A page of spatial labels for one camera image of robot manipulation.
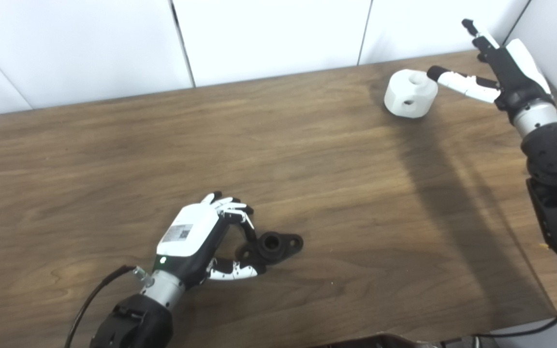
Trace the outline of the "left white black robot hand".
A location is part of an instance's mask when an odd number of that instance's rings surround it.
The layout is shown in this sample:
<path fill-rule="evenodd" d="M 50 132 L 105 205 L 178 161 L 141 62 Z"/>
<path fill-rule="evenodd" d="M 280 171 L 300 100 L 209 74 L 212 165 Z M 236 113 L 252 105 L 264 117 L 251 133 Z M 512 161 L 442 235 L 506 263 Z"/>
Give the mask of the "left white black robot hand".
<path fill-rule="evenodd" d="M 224 198 L 219 191 L 184 206 L 157 245 L 153 270 L 175 276 L 186 290 L 208 279 L 230 281 L 263 275 L 265 266 L 215 256 L 232 225 L 239 225 L 247 242 L 256 242 L 250 219 L 253 213 L 246 203 Z"/>

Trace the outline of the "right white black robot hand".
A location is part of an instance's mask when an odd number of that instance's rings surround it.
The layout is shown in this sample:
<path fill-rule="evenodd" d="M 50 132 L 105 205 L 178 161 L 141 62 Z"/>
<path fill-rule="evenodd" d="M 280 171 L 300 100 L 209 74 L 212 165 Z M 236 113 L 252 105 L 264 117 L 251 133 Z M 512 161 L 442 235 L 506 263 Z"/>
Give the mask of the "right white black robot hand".
<path fill-rule="evenodd" d="M 477 101 L 493 103 L 503 112 L 516 112 L 536 101 L 555 105 L 550 86 L 520 39 L 500 45 L 475 20 L 464 18 L 461 24 L 473 36 L 471 43 L 479 51 L 477 58 L 489 65 L 497 79 L 435 65 L 426 72 L 431 81 Z"/>

